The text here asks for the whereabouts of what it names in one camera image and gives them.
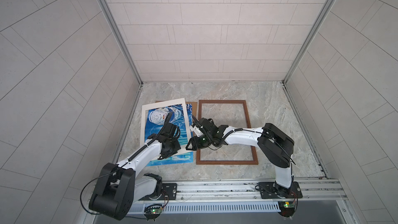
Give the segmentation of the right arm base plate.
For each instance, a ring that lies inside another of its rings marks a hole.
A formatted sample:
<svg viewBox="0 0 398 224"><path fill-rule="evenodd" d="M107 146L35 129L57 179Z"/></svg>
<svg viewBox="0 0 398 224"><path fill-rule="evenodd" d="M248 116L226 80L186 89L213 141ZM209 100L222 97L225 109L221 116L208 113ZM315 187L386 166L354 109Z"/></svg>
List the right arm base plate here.
<svg viewBox="0 0 398 224"><path fill-rule="evenodd" d="M259 182L255 190L260 192L262 199L301 199L301 192L298 182L292 182L290 188L278 185L276 182Z"/></svg>

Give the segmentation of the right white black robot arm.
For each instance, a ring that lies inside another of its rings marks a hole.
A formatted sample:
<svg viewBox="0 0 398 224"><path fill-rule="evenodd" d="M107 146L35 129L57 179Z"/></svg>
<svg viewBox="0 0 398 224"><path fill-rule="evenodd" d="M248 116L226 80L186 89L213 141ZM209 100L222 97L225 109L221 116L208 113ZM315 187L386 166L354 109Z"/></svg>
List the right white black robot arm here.
<svg viewBox="0 0 398 224"><path fill-rule="evenodd" d="M187 150L196 151L214 146L248 145L260 148L268 160L275 166L276 178L270 189L265 191L280 198L292 195L294 176L291 156L294 152L294 140L272 123L260 128L236 128L229 125L216 126L212 119L193 118L190 130L195 133L187 145Z"/></svg>

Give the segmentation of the blue poster photo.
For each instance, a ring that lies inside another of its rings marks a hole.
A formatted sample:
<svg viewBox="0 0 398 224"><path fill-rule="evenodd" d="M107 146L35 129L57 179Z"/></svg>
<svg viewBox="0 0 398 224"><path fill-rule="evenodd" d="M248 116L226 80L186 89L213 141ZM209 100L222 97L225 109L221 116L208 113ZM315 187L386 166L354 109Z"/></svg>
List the blue poster photo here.
<svg viewBox="0 0 398 224"><path fill-rule="evenodd" d="M145 139L148 139L149 135L156 134L160 131L160 129L164 125L164 121L168 113L172 113L170 123L180 128L181 133L180 137L178 138L178 142L181 145L182 150L184 150L184 147L187 145L189 138L185 126L183 106L181 104L149 110L145 124ZM147 166L154 167L169 164L192 163L193 159L193 152L185 152L181 153L180 155L174 155L170 158L163 160L152 160L148 163Z"/></svg>

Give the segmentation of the brown wooden picture frame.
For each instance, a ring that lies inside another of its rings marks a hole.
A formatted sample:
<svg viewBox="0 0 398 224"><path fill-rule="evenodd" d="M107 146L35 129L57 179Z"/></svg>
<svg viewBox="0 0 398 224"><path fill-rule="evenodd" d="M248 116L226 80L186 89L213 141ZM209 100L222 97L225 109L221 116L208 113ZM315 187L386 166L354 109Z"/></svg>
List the brown wooden picture frame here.
<svg viewBox="0 0 398 224"><path fill-rule="evenodd" d="M250 118L244 100L199 100L198 117L214 117L232 126L250 128ZM258 165L253 146L223 145L217 150L205 148L197 151L198 165Z"/></svg>

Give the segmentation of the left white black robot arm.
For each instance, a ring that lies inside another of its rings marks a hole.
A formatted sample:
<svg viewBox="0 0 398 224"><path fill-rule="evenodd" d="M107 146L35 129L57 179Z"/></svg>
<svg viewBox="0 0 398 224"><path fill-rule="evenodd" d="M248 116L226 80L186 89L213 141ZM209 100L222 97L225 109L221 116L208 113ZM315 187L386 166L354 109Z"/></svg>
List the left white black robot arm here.
<svg viewBox="0 0 398 224"><path fill-rule="evenodd" d="M122 220L128 214L133 202L143 198L157 198L162 194L162 177L151 173L137 180L137 174L155 157L169 158L181 149L178 142L180 128L170 123L172 113L165 117L164 125L157 134L152 134L146 143L120 163L107 163L97 181L89 206L81 206L90 215L106 215Z"/></svg>

